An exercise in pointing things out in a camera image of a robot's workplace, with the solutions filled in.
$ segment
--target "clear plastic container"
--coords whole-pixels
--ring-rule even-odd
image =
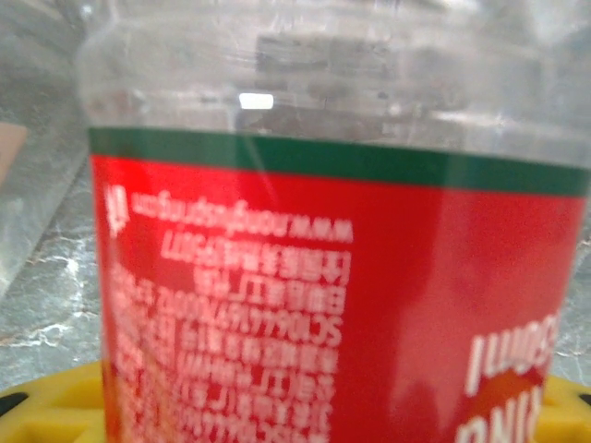
[[[0,301],[87,155],[72,66],[81,32],[41,0],[0,4],[0,122],[28,128],[9,165],[0,139],[0,175],[7,173],[0,180]],[[3,326],[0,335],[10,335]]]
[[[568,16],[553,5],[96,6],[78,72],[109,441],[532,437],[590,161],[572,94],[587,80],[566,67],[569,28],[545,26]],[[204,258],[218,247],[241,263],[260,249],[249,278],[270,250],[305,257],[272,281],[286,297],[317,284],[319,305],[306,286],[301,310],[256,307],[246,264],[223,274]],[[246,306],[244,329],[207,305],[216,296]],[[282,335],[295,315],[306,333]],[[234,339],[249,350],[235,364]],[[295,363],[264,364],[253,346],[295,346]]]

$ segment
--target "transparent plastic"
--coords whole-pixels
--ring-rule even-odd
[[[0,184],[0,301],[87,155],[72,66],[81,33],[42,0],[0,2],[0,122],[29,131]]]
[[[587,165],[585,8],[536,0],[90,2],[80,94],[94,126]],[[243,93],[269,94],[272,108],[241,106]]]

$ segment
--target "yellow stand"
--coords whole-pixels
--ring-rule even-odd
[[[1,393],[0,442],[103,443],[101,384],[95,363]],[[589,403],[591,389],[551,377],[537,443],[591,443]]]

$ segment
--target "red label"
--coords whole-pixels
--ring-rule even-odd
[[[93,165],[109,442],[532,437],[582,197]]]

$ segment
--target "product logo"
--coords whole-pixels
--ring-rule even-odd
[[[122,186],[107,185],[104,189],[104,201],[107,209],[107,222],[111,238],[117,238],[119,232],[129,222],[127,192]]]

